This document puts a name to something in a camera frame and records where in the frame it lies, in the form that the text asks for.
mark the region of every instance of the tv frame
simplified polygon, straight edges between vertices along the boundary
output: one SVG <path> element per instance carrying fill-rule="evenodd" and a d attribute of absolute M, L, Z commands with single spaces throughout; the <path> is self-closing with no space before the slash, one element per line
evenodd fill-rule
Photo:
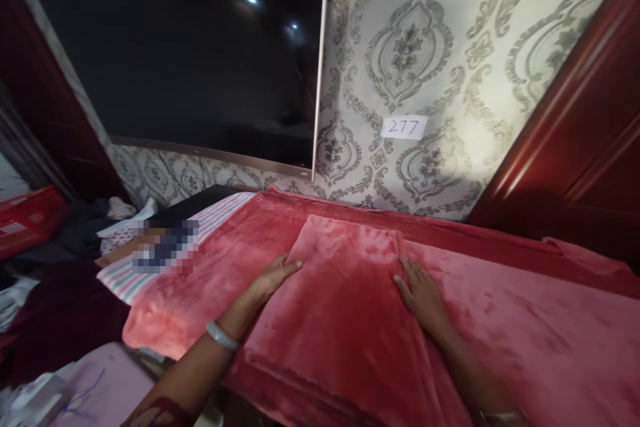
<path fill-rule="evenodd" d="M 253 167 L 265 171 L 274 173 L 280 173 L 291 177 L 298 177 L 310 181 L 315 180 L 315 164 L 317 161 L 317 148 L 318 148 L 318 120 L 320 116 L 320 86 L 322 85 L 322 66 L 323 66 L 323 52 L 325 46 L 325 27 L 327 21 L 327 1 L 322 0 L 322 10 L 320 16 L 320 47 L 318 53 L 318 82 L 316 86 L 315 95 L 315 120 L 313 124 L 313 154 L 311 160 L 311 169 L 304 167 L 297 167 L 295 165 L 289 165 L 288 163 L 281 163 L 267 159 L 261 159 L 258 157 L 251 157 L 250 155 L 241 155 L 240 153 L 232 153 L 223 150 L 215 150 L 204 147 L 197 147 L 194 145 L 185 145 L 183 143 L 174 143 L 161 140 L 142 139 L 137 137 L 123 137 L 120 135 L 110 135 L 111 142 L 116 145 L 130 145 L 133 147 L 143 147 L 148 149 L 157 149 L 172 151 L 176 153 L 184 153 L 186 155 L 196 155 L 198 157 L 211 158 L 215 160 L 221 160 L 231 163 L 237 163 L 238 165 L 245 165 L 247 167 Z"/>

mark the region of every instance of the pink fleece blanket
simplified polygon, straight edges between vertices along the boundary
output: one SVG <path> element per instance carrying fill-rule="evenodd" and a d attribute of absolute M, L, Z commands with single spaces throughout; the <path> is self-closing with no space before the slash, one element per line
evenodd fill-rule
<path fill-rule="evenodd" d="M 291 251 L 305 268 L 274 294 L 246 359 L 367 425 L 470 425 L 391 281 L 401 251 L 440 282 L 453 322 L 533 425 L 640 422 L 640 302 L 316 216 Z"/>
<path fill-rule="evenodd" d="M 291 250 L 304 223 L 312 214 L 399 230 L 405 240 L 468 254 L 474 258 L 474 262 L 480 262 L 480 259 L 487 260 L 489 264 L 498 262 L 570 280 L 572 283 L 567 284 L 570 286 L 583 284 L 634 298 L 640 296 L 638 281 L 626 272 L 597 276 L 579 269 L 557 248 L 541 242 L 451 222 L 364 211 L 269 191 L 256 195 L 201 246 L 203 261 L 194 274 L 158 276 L 145 287 L 133 302 L 123 332 L 126 343 L 134 348 L 148 346 L 172 358 L 180 358 L 204 332 L 206 321 L 218 316 L 269 258 Z M 294 337 L 294 334 L 284 336 L 283 342 Z M 225 384 L 273 418 L 286 425 L 353 425 L 353 418 L 346 411 L 332 408 L 325 402 L 315 402 L 296 386 L 250 365 L 246 355 L 246 349 L 241 349 Z M 604 361 L 607 358 L 601 356 L 598 359 Z M 634 385 L 618 385 L 614 391 L 619 392 L 620 397 L 627 399 L 630 404 L 637 405 L 637 389 L 631 387 Z M 351 405 L 357 406 L 358 403 L 351 402 Z"/>
<path fill-rule="evenodd" d="M 391 281 L 401 242 L 398 231 L 310 216 L 290 255 L 305 267 L 267 304 L 246 359 L 353 425 L 470 426 Z"/>

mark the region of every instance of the red box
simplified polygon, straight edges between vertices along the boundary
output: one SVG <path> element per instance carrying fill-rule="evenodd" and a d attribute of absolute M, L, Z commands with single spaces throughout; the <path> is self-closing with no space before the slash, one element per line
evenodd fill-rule
<path fill-rule="evenodd" d="M 0 203 L 0 260 L 47 242 L 67 218 L 69 206 L 55 187 Z"/>

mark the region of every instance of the red wooden door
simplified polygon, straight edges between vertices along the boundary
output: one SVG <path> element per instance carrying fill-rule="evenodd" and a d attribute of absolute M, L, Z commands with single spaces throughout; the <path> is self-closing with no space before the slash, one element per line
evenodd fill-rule
<path fill-rule="evenodd" d="M 605 0 L 469 223 L 640 260 L 640 0 Z"/>
<path fill-rule="evenodd" d="M 24 0 L 0 0 L 0 79 L 82 198 L 129 198 Z"/>

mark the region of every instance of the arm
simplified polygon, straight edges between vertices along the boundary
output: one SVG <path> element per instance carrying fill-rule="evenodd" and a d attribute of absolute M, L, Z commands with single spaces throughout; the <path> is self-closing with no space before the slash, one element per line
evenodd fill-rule
<path fill-rule="evenodd" d="M 407 285 L 400 276 L 394 276 L 402 298 L 420 326 L 438 345 L 449 368 L 460 397 L 464 401 L 474 424 L 478 427 L 508 425 L 526 427 L 524 415 L 505 387 L 476 359 L 466 342 L 449 321 L 447 308 L 438 286 L 425 270 L 417 264 L 402 259 L 409 277 Z M 484 420 L 484 414 L 507 414 L 508 420 L 492 418 Z"/>
<path fill-rule="evenodd" d="M 216 323 L 232 339 L 242 340 L 258 310 L 271 294 L 292 273 L 302 267 L 301 262 L 285 265 L 288 254 L 274 259 L 222 314 Z M 177 404 L 191 423 L 194 423 L 213 389 L 222 379 L 233 360 L 230 352 L 218 344 L 208 333 L 204 333 L 187 353 L 158 381 L 124 423 L 129 425 L 154 426 L 161 422 L 163 413 L 156 407 L 159 399 Z"/>

